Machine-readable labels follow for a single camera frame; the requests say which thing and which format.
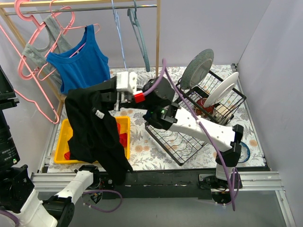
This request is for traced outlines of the blue tank top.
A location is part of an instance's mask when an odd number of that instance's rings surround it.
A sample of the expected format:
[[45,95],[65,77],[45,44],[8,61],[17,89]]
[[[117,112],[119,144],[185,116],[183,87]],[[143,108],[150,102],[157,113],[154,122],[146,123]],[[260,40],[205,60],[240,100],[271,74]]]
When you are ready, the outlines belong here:
[[81,41],[63,53],[49,53],[47,62],[54,66],[61,76],[60,91],[88,88],[110,79],[108,57],[105,56],[95,39],[93,25],[85,27]]

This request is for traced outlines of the black tank top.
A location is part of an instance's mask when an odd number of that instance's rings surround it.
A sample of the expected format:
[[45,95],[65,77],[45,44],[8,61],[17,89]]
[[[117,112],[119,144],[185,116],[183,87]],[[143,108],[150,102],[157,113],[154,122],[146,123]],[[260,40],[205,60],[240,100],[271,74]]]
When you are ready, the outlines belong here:
[[72,136],[69,141],[69,151],[71,158],[87,163],[96,162],[95,153],[100,146],[100,142],[88,134]]
[[116,119],[101,104],[101,94],[88,94],[87,88],[70,90],[65,108],[73,135],[88,134],[98,140],[100,146],[95,153],[96,161],[115,183],[123,184],[127,172],[133,169],[119,141]]

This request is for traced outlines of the grey-blue hanger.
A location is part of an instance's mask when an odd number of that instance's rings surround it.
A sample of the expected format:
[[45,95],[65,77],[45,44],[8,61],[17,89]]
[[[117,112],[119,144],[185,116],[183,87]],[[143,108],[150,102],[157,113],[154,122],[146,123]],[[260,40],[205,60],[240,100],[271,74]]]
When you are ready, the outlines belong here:
[[134,7],[129,8],[127,10],[127,16],[130,19],[136,40],[138,42],[138,46],[139,46],[139,49],[140,49],[140,52],[142,54],[143,61],[145,64],[145,69],[147,72],[150,72],[150,62],[149,62],[149,57],[148,57],[148,53],[147,53],[147,49],[146,49],[146,45],[145,45],[144,35],[142,32],[142,28],[140,26],[139,20],[137,18],[136,0],[133,0],[133,3],[134,3]]

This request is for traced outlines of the light blue hanger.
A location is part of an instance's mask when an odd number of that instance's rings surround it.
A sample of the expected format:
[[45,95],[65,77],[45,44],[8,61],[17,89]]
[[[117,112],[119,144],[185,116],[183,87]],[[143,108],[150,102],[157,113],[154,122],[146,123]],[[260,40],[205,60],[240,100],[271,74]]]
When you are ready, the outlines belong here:
[[117,30],[118,37],[119,37],[119,42],[120,42],[120,47],[121,47],[121,55],[122,55],[122,59],[123,59],[124,69],[125,69],[125,71],[127,71],[127,66],[126,66],[126,61],[125,61],[124,47],[123,47],[122,36],[121,36],[121,27],[120,27],[119,14],[118,14],[118,12],[117,12],[117,10],[115,8],[113,0],[111,0],[111,5],[112,5],[112,11],[113,11],[113,15],[114,15],[115,24],[116,24],[116,30]]

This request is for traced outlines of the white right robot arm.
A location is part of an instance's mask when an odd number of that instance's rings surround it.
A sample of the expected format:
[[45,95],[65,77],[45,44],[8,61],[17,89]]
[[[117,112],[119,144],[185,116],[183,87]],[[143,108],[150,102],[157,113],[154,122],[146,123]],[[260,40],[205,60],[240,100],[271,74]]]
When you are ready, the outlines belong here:
[[110,110],[117,104],[124,108],[144,109],[145,121],[154,128],[179,132],[211,144],[217,153],[215,184],[227,187],[232,181],[232,171],[237,166],[241,155],[243,126],[219,125],[200,116],[190,108],[181,107],[172,101],[177,88],[166,78],[150,79],[142,90],[127,91],[130,96],[125,101],[118,101],[124,88],[118,86],[120,80],[113,77],[108,81],[91,86],[101,95],[101,103]]

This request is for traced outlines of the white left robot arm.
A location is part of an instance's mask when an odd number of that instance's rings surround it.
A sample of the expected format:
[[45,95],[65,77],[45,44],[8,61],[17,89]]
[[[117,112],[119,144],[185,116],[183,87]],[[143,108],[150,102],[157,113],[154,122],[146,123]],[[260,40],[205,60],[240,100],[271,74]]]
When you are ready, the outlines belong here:
[[96,166],[82,166],[63,190],[42,201],[28,176],[28,166],[15,166],[19,161],[9,125],[1,113],[0,213],[15,227],[67,227],[77,200],[87,188],[96,189],[101,183]]

